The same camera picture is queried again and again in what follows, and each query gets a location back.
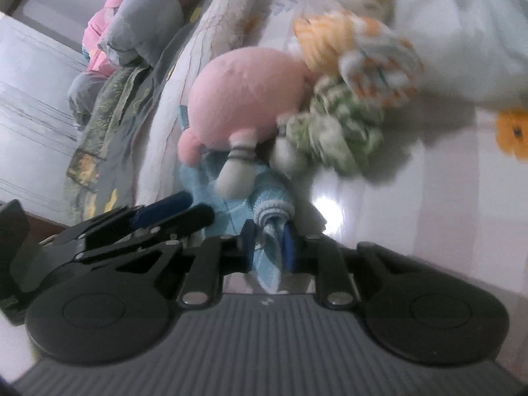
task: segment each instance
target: black round pad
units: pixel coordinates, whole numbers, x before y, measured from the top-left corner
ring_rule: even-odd
[[[433,272],[394,276],[367,302],[365,321],[388,350],[446,366],[493,355],[509,327],[508,313],[493,295]]]
[[[83,365],[136,356],[158,342],[169,323],[167,301],[141,275],[106,270],[49,289],[26,314],[40,351]]]

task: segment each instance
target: white bag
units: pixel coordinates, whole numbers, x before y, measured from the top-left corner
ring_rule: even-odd
[[[481,102],[528,91],[528,0],[395,0],[423,88]]]

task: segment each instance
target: green knitted fabric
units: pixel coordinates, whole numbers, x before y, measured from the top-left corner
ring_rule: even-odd
[[[340,77],[322,77],[313,93],[310,112],[288,120],[289,142],[340,174],[364,170],[383,141],[383,110],[369,108]]]

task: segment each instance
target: metal screw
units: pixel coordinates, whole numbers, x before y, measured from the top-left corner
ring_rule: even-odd
[[[187,292],[181,297],[181,300],[187,305],[202,305],[209,299],[204,292]]]
[[[334,292],[328,295],[328,302],[336,307],[353,303],[354,297],[347,292]]]

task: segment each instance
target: yellow flower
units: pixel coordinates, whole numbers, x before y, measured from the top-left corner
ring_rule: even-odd
[[[499,114],[496,141],[506,154],[514,154],[517,159],[528,159],[528,111],[513,109]]]

